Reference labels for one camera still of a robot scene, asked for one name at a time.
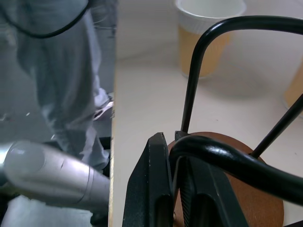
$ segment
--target gray pants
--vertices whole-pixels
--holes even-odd
[[[71,22],[85,0],[17,1],[16,20],[35,33],[49,33]],[[48,39],[18,33],[18,62],[36,83],[41,112],[62,149],[102,169],[105,151],[92,126],[96,105],[108,102],[99,86],[101,54],[90,12],[74,27]]]

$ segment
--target wooden base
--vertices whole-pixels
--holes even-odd
[[[250,154],[252,149],[244,143],[215,132],[195,132],[191,135],[206,136],[224,142],[237,150]],[[175,142],[168,145],[169,151]],[[226,174],[250,227],[281,227],[284,221],[283,201]],[[183,211],[178,196],[174,227],[184,227]]]

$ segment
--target paper cup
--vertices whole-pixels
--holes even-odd
[[[291,107],[301,94],[303,94],[303,62],[289,88],[284,93],[286,107]]]
[[[243,0],[177,0],[179,62],[182,75],[188,77],[194,47],[201,35],[215,23],[240,16],[246,10]],[[214,72],[224,47],[230,40],[225,33],[208,46],[200,71],[200,78]]]

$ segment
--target round wooden base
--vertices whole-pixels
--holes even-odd
[[[206,136],[219,140],[246,154],[252,152],[252,149],[244,143],[219,133],[195,132],[191,135]],[[172,142],[168,145],[169,151],[174,143]],[[281,227],[283,225],[284,207],[281,199],[255,189],[228,174],[226,175],[231,182],[233,191],[250,227]],[[178,196],[175,213],[174,227],[183,227],[184,220],[180,196]]]

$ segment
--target table surface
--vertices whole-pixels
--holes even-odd
[[[300,0],[247,4],[247,15],[303,17]],[[122,225],[128,178],[147,139],[164,132],[170,143],[174,131],[180,129],[187,86],[178,68],[177,18],[172,2],[129,0],[121,1],[119,7],[111,227]],[[234,32],[216,72],[199,82],[189,132],[226,134],[254,149],[286,112],[282,95],[301,62],[302,47],[299,35]],[[262,158],[303,177],[302,135],[303,119],[298,118]],[[288,202],[284,206],[285,225],[303,220],[302,207]]]

